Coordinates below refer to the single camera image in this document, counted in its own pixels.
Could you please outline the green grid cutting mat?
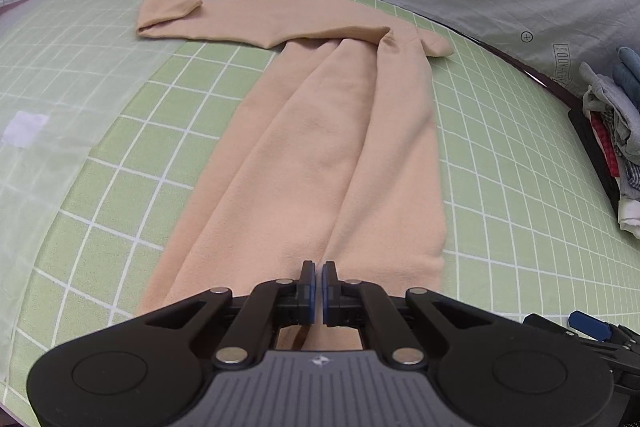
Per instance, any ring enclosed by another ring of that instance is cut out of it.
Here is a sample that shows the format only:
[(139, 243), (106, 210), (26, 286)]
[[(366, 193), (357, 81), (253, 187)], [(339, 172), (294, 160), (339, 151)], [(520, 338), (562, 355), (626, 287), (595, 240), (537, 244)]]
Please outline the green grid cutting mat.
[[(64, 80), (129, 34), (140, 0), (55, 0), (2, 43), (1, 96), (74, 103)], [(639, 244), (620, 231), (566, 107), (475, 42), (433, 63), (442, 198), (442, 289), (518, 320), (582, 310), (639, 324)], [(186, 42), (155, 66), (89, 153), (35, 262), (4, 356), (1, 403), (35, 420), (27, 373), (44, 350), (127, 320), (269, 51)]]

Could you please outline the folded black garment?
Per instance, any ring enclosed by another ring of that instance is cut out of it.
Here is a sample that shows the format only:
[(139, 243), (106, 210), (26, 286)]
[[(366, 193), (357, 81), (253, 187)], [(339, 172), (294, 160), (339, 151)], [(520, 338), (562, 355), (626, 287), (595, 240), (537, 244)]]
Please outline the folded black garment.
[(606, 198), (610, 202), (612, 213), (618, 218), (618, 203), (620, 202), (620, 187), (614, 176), (610, 173), (604, 152), (598, 143), (596, 134), (590, 124), (590, 120), (577, 108), (572, 108), (568, 114), (568, 119), (578, 135), (582, 147), (587, 153), (593, 170), (597, 173)]

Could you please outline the folded blue denim jeans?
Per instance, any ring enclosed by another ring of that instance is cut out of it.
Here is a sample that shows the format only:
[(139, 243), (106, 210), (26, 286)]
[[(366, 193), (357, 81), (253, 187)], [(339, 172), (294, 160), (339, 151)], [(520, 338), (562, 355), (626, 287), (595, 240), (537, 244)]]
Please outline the folded blue denim jeans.
[(617, 56), (620, 61), (614, 65), (613, 79), (617, 86), (625, 91), (634, 106), (639, 106), (639, 54), (628, 46), (620, 46), (617, 50)]

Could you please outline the beige long sleeve shirt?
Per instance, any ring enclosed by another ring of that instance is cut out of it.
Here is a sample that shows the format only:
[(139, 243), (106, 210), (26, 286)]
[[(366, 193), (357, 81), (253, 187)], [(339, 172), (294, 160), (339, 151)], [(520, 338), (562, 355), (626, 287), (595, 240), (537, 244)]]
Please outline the beige long sleeve shirt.
[(307, 260), (394, 296), (439, 288), (430, 62), (452, 53), (445, 37), (350, 0), (143, 0), (136, 31), (278, 50), (210, 155), (140, 313), (215, 286), (246, 295)]

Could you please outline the large white tape patch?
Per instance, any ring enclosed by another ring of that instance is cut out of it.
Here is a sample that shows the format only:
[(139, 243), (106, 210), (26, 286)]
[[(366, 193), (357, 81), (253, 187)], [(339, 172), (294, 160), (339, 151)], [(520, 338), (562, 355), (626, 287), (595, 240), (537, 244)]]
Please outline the large white tape patch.
[(18, 110), (3, 130), (1, 142), (17, 148), (29, 148), (48, 121), (48, 115)]

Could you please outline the folded blue plaid shirt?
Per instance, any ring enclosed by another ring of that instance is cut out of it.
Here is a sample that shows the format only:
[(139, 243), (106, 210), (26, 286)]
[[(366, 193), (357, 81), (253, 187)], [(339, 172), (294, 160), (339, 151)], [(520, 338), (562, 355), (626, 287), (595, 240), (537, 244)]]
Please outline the folded blue plaid shirt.
[(630, 199), (640, 199), (639, 166), (621, 157), (620, 164), (620, 193)]

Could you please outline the folded grey sweatshirt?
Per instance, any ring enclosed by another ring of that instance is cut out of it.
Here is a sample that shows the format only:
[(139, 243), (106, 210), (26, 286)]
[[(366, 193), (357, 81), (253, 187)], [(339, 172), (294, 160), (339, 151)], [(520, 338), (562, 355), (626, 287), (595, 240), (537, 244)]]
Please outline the folded grey sweatshirt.
[(605, 75), (593, 72), (582, 62), (579, 66), (582, 80), (588, 89), (582, 96), (582, 105), (590, 112), (613, 112), (613, 141), (623, 156), (634, 164), (639, 164), (639, 112), (626, 93)]

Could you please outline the folded red garment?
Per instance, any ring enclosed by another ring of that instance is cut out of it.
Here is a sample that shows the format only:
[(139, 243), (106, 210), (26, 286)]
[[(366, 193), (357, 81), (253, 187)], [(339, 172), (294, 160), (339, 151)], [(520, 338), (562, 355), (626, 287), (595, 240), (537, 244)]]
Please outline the folded red garment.
[(620, 177), (620, 167), (618, 167), (617, 156), (608, 129), (606, 129), (598, 113), (591, 113), (589, 119), (594, 135), (597, 137), (605, 157), (606, 165), (608, 165), (608, 171), (613, 178), (618, 179)]

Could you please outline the folded white shirt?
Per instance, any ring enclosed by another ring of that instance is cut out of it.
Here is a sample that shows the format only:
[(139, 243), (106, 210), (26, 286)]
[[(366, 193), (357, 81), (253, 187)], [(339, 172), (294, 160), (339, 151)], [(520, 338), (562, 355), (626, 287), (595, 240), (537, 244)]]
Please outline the folded white shirt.
[(640, 239), (640, 202), (638, 199), (622, 197), (618, 202), (618, 225)]

